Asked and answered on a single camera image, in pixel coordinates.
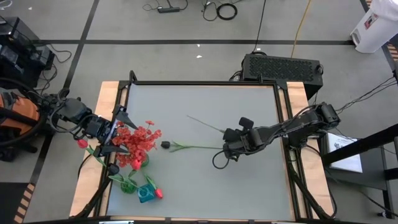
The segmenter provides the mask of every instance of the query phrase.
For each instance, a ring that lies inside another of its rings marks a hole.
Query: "red tulip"
[[[156,190],[155,190],[155,194],[156,194],[156,197],[158,197],[158,198],[160,198],[160,199],[163,198],[162,189],[156,189]]]
[[[85,149],[85,148],[88,147],[87,141],[86,141],[86,140],[83,140],[83,139],[77,140],[77,144],[78,144],[78,146],[79,146],[81,149]]]
[[[139,170],[141,168],[142,162],[139,161],[138,159],[134,159],[133,162],[131,163],[131,167],[134,170]]]

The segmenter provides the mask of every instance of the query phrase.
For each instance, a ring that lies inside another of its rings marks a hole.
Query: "gray floor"
[[[199,0],[188,0],[186,11],[176,14],[146,12],[142,6],[155,1],[99,0],[88,39],[255,39],[261,15],[261,0],[237,3],[238,15],[232,21],[207,22],[201,17]],[[172,0],[182,6],[183,0]],[[41,39],[81,37],[93,0],[21,0],[2,16],[19,16]],[[305,0],[268,0],[260,39],[293,40],[304,12]],[[313,0],[302,26],[300,40],[347,40],[349,32],[363,16],[359,0]],[[77,45],[55,45],[73,53]],[[268,55],[289,57],[291,45],[259,45]],[[85,45],[70,86],[71,96],[80,96],[91,108],[96,105],[102,81],[126,80],[134,70],[140,80],[227,80],[239,69],[245,53],[253,45]],[[365,55],[352,46],[299,45],[294,57],[321,61],[325,67],[324,87],[318,102],[339,108],[366,93],[392,73],[383,53]],[[72,60],[58,65],[58,77],[49,92],[62,86]],[[392,86],[341,114],[340,130],[352,137],[365,137],[398,122],[398,89]],[[25,222],[67,218],[76,186],[77,169],[83,151],[70,136],[56,135],[51,143],[42,173],[33,194]],[[28,182],[38,154],[23,154],[15,163],[0,163],[1,182]],[[396,167],[387,152],[389,167]],[[338,203],[341,220],[366,223],[393,223],[375,217],[380,209],[367,201],[355,186],[329,183]],[[391,182],[393,189],[397,182]],[[378,202],[381,192],[365,189]],[[398,192],[393,191],[398,208]]]

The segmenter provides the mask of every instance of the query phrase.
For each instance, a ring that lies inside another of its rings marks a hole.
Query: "black box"
[[[322,86],[323,67],[318,60],[272,57],[247,54],[243,62],[243,81],[303,82],[307,99],[310,99]]]

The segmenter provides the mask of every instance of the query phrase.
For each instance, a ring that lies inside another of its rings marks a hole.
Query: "green leaf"
[[[115,180],[115,181],[119,182],[119,183],[124,183],[123,176],[121,176],[121,175],[111,175],[111,176],[108,176],[108,177],[110,179],[112,179],[112,180]]]
[[[87,152],[90,153],[91,155],[94,154],[94,149],[93,149],[90,145],[86,148],[86,150],[87,150]],[[106,164],[104,163],[104,161],[102,161],[101,158],[95,157],[95,159],[96,159],[100,164],[102,164],[102,166],[105,166],[105,167],[106,167]]]
[[[173,144],[174,144],[174,145],[176,145],[176,146],[182,146],[182,147],[185,147],[183,144],[180,144],[180,143],[178,143],[178,142],[176,142],[176,141],[173,141]]]
[[[148,183],[150,183],[154,187],[154,189],[156,189],[157,187],[155,182],[148,175],[144,174],[144,176],[147,179]]]
[[[89,146],[89,148],[86,148],[87,152],[90,153],[91,155],[94,153],[94,150]]]
[[[129,178],[132,177],[134,174],[136,174],[136,170],[131,170],[131,172],[129,173]]]
[[[181,150],[181,149],[189,149],[189,148],[191,148],[191,147],[190,146],[181,146],[181,147],[172,149],[169,152],[175,152],[175,151],[178,151],[178,150]]]
[[[131,184],[131,185],[133,185],[133,186],[135,186],[135,187],[138,188],[138,186],[137,186],[130,178],[126,178],[126,182],[127,182],[128,184]]]

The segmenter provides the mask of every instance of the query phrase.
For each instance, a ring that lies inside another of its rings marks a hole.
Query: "orange vacuum cleaner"
[[[28,95],[35,91],[15,80],[0,78],[2,86],[12,86]],[[26,96],[0,88],[0,161],[12,161],[19,149],[35,153],[37,148],[29,139],[45,130],[46,118],[40,116],[37,105]]]

